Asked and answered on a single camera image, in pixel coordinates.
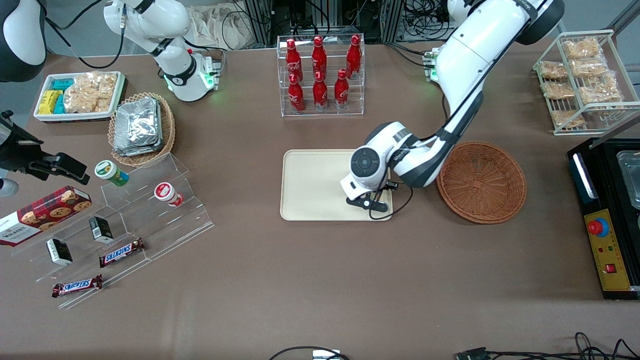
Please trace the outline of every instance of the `red box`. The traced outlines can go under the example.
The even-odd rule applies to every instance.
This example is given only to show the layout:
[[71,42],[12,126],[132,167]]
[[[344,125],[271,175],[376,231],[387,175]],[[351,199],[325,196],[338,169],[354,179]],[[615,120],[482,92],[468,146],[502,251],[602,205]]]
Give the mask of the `red box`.
[[16,246],[92,205],[88,194],[65,186],[0,220],[0,245]]

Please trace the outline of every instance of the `wicker basket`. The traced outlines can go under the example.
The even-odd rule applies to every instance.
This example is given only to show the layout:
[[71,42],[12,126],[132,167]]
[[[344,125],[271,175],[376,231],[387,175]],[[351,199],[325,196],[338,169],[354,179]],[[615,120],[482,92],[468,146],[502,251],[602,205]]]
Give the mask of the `wicker basket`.
[[[142,99],[143,97],[153,97],[158,100],[160,103],[160,114],[162,120],[162,136],[164,139],[164,147],[160,151],[148,152],[146,154],[134,155],[134,156],[121,156],[115,151],[111,152],[111,155],[117,162],[123,165],[129,165],[131,167],[140,167],[149,161],[152,161],[156,158],[159,158],[162,155],[165,155],[167,152],[171,151],[173,147],[173,142],[175,141],[175,123],[173,121],[173,113],[169,108],[169,104],[166,103],[160,95],[143,92],[142,94],[136,94],[132,97],[127,98],[125,102],[134,102]],[[111,115],[111,120],[109,121],[109,143],[113,146],[113,139],[115,137],[115,120],[116,114],[113,113]]]
[[504,150],[486,142],[457,145],[438,175],[438,190],[457,214],[478,224],[514,217],[527,198],[527,180]]

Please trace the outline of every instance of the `coca-cola bottle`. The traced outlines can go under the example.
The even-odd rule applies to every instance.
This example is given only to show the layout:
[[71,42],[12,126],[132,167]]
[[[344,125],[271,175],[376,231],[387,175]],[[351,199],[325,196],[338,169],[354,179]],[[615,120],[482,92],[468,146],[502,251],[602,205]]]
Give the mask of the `coca-cola bottle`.
[[347,82],[347,70],[338,70],[338,80],[335,82],[334,97],[335,108],[345,110],[349,101],[349,83]]
[[302,83],[302,59],[300,58],[298,50],[296,50],[296,42],[292,38],[287,39],[287,56],[285,59],[289,73],[295,74],[298,77],[298,81]]
[[298,75],[289,74],[289,100],[294,114],[302,114],[305,111],[305,98],[302,94],[302,86],[298,84]]
[[351,46],[347,50],[347,78],[356,80],[360,77],[360,60],[362,50],[360,50],[360,35],[351,37]]
[[314,105],[318,112],[325,112],[329,108],[327,101],[326,84],[324,83],[324,74],[321,71],[314,73],[316,82],[314,83]]
[[311,52],[311,60],[314,74],[316,71],[321,71],[326,78],[326,51],[324,51],[322,37],[314,37],[314,50]]

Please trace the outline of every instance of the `table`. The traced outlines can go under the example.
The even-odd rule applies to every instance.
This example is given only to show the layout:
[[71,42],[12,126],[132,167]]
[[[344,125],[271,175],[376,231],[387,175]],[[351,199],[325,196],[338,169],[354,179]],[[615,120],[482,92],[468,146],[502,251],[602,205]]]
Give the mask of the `table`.
[[[216,226],[70,311],[57,309],[51,284],[35,284],[29,265],[3,247],[0,357],[267,359],[318,345],[353,360],[452,359],[480,346],[570,351],[576,331],[599,346],[624,337],[638,349],[640,304],[602,300],[567,168],[566,151],[585,138],[551,135],[531,72],[548,44],[514,45],[463,138],[502,147],[527,177],[522,211],[499,225],[460,218],[436,186],[417,190],[388,222],[280,218],[289,149],[352,149],[390,120],[426,136],[444,121],[439,89],[382,45],[367,46],[365,115],[345,119],[283,119],[273,49],[229,53],[220,91],[193,103],[171,95],[150,56],[121,58],[113,69],[127,76],[127,96],[151,91],[170,103],[173,153]],[[51,56],[45,73],[82,69]],[[27,129],[46,151],[91,167],[110,158],[107,126],[30,119]],[[10,178],[22,190],[0,200],[0,216],[72,183]],[[80,189],[95,196],[102,184],[93,178]],[[399,190],[394,202],[407,195]]]

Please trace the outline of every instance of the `cookie picture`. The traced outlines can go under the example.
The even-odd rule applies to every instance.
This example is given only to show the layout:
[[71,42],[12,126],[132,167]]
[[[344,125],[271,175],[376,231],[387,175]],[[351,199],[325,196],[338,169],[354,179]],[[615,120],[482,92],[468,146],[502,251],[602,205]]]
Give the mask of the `cookie picture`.
[[51,210],[49,215],[51,217],[53,217],[53,218],[61,218],[61,217],[65,217],[65,216],[69,215],[70,213],[71,213],[71,209],[69,209],[69,208],[57,208],[57,209]]
[[42,224],[40,226],[38,226],[38,229],[40,229],[41,231],[45,231],[48,230],[48,228],[52,227],[53,225],[56,225],[57,222],[48,222],[46,224]]
[[90,201],[82,201],[82,202],[77,203],[74,206],[74,210],[82,211],[82,210],[88,208],[89,206],[91,206],[91,202]]
[[67,190],[65,191],[62,196],[60,197],[60,199],[63,202],[66,202],[67,204],[71,205],[74,202],[76,202],[76,200],[79,199],[78,195],[76,195],[75,192],[71,191],[71,190]]
[[33,214],[33,211],[29,211],[28,213],[24,214],[22,216],[22,218],[20,219],[20,221],[23,224],[37,224],[40,221],[36,218],[36,216]]

